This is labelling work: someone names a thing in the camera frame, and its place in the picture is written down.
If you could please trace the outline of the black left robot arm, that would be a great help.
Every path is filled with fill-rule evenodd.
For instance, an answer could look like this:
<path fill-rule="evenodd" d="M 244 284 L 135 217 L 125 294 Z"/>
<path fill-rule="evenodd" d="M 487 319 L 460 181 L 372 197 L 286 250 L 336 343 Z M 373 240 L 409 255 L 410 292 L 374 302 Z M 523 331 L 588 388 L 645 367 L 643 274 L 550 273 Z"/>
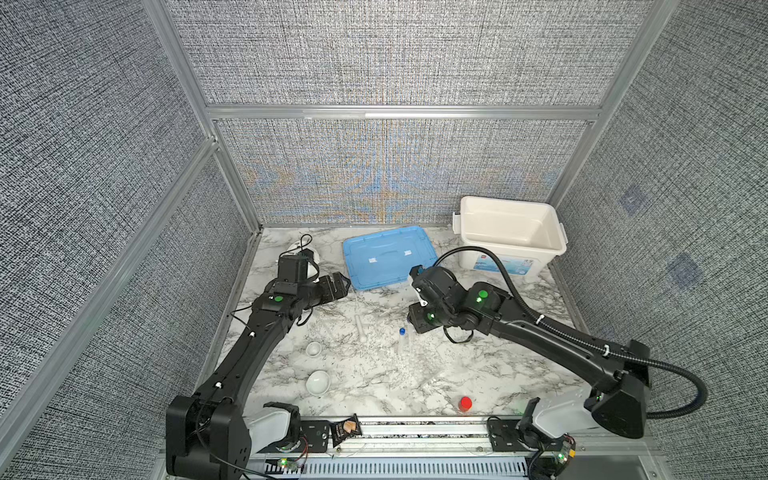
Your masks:
<path fill-rule="evenodd" d="M 317 281 L 268 284 L 253 301 L 246 327 L 224 360 L 192 395 L 179 395 L 168 406 L 168 474 L 238 479 L 248 471 L 255 447 L 243 410 L 259 373 L 303 312 L 345 298 L 350 286 L 339 272 Z"/>

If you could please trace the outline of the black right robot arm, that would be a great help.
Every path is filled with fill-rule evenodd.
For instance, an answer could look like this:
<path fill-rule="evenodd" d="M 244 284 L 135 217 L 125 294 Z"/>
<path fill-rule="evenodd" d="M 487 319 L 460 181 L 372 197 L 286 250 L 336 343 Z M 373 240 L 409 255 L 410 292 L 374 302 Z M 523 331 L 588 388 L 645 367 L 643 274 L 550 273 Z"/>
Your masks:
<path fill-rule="evenodd" d="M 487 282 L 464 288 L 441 266 L 415 266 L 411 286 L 418 302 L 408 319 L 419 333 L 456 327 L 521 345 L 566 368 L 584 386 L 532 400 L 521 425 L 525 436 L 557 439 L 589 428 L 638 439 L 646 426 L 649 381 L 635 361 L 620 358 L 621 348 L 532 311 L 524 301 Z"/>

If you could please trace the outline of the blue capped test tube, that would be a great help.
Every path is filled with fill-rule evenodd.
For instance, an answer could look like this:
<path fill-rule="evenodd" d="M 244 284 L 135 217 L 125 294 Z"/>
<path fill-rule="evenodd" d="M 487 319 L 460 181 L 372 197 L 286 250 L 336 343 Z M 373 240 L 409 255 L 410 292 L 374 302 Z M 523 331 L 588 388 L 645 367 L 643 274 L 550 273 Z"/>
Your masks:
<path fill-rule="evenodd" d="M 397 354 L 398 355 L 404 355 L 407 351 L 408 346 L 408 336 L 407 336 L 407 330 L 405 327 L 401 327 L 398 332 L 398 340 L 397 340 Z"/>

